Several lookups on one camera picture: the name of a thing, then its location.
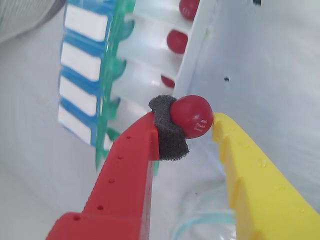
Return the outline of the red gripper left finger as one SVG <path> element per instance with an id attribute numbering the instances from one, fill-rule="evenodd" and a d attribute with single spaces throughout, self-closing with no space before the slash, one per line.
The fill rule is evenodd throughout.
<path id="1" fill-rule="evenodd" d="M 151 111 L 113 143 L 83 211 L 62 215 L 49 240 L 149 239 L 154 163 L 189 152 L 182 129 L 171 120 L 176 101 L 160 95 L 149 102 Z"/>

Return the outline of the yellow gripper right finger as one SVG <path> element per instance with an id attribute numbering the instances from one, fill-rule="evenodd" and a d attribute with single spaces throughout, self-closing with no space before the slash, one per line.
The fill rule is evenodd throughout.
<path id="1" fill-rule="evenodd" d="M 320 215 L 228 115 L 213 115 L 239 240 L 318 240 Z"/>

